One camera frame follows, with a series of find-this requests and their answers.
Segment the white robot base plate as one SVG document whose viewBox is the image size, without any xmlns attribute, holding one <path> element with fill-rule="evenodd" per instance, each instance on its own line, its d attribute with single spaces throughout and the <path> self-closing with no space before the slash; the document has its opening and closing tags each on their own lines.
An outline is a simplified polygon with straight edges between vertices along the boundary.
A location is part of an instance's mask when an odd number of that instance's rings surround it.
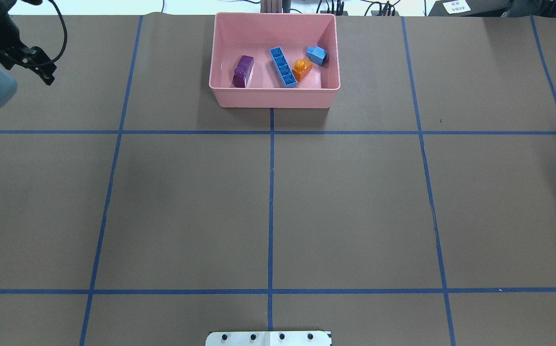
<svg viewBox="0 0 556 346">
<path fill-rule="evenodd" d="M 332 346 L 326 331 L 240 331 L 212 332 L 206 346 Z"/>
</svg>

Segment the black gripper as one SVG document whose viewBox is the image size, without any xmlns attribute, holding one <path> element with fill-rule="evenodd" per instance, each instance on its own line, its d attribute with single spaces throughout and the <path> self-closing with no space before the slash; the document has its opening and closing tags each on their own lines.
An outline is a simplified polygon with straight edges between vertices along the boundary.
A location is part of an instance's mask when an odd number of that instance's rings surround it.
<svg viewBox="0 0 556 346">
<path fill-rule="evenodd" d="M 54 81 L 58 57 L 50 59 L 42 48 L 21 41 L 19 28 L 8 10 L 0 10 L 0 63 L 11 70 L 15 65 L 31 70 L 48 86 Z"/>
</svg>

